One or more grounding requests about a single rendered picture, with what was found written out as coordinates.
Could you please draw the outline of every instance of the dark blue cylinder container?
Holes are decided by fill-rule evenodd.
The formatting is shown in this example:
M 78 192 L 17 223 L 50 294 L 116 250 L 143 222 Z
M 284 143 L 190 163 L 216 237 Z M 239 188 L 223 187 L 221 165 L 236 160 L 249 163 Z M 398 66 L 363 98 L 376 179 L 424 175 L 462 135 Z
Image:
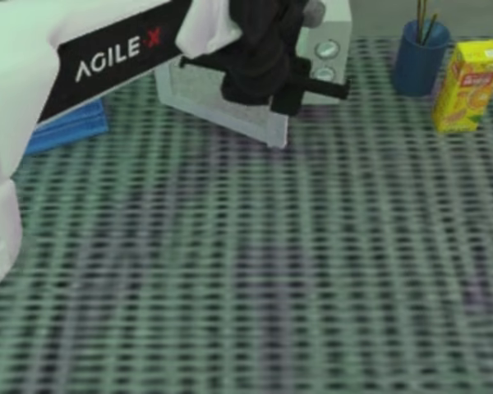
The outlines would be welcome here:
M 424 24 L 422 37 L 425 37 L 429 24 L 429 21 Z M 426 44 L 418 44 L 417 21 L 407 23 L 393 70 L 396 91 L 411 97 L 431 94 L 450 40 L 447 27 L 436 22 Z

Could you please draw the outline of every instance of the robotic arm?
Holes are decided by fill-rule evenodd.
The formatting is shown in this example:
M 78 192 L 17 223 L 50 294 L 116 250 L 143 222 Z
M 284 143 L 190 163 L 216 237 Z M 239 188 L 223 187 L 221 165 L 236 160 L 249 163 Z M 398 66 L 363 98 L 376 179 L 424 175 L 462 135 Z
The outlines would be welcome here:
M 310 62 L 296 56 L 307 3 L 0 2 L 0 281 L 21 246 L 11 176 L 37 125 L 180 55 L 191 66 L 224 71 L 223 97 L 235 103 L 292 116 L 306 90 L 345 99 L 348 85 L 309 80 Z

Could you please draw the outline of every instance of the white robotic arm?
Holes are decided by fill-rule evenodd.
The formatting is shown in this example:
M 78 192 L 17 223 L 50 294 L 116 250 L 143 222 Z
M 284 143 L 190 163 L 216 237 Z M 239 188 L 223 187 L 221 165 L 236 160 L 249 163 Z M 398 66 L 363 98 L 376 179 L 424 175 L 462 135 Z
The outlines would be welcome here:
M 177 48 L 197 57 L 240 36 L 228 0 L 0 2 L 0 281 L 21 246 L 11 176 L 35 127 L 177 56 Z

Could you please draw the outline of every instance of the juice box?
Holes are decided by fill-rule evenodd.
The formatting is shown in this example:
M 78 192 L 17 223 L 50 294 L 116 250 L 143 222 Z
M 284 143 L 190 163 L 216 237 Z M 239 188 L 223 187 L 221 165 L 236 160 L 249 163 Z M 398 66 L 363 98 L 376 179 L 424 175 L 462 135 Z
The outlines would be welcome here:
M 493 39 L 458 43 L 433 108 L 439 132 L 474 131 L 493 94 Z

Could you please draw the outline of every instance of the folded blue towel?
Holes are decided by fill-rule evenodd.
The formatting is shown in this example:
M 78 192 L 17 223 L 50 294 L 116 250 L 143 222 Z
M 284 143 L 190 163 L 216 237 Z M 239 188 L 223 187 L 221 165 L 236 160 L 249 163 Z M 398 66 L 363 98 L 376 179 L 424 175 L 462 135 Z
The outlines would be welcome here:
M 108 119 L 104 106 L 101 100 L 96 100 L 36 129 L 25 155 L 40 153 L 106 132 Z

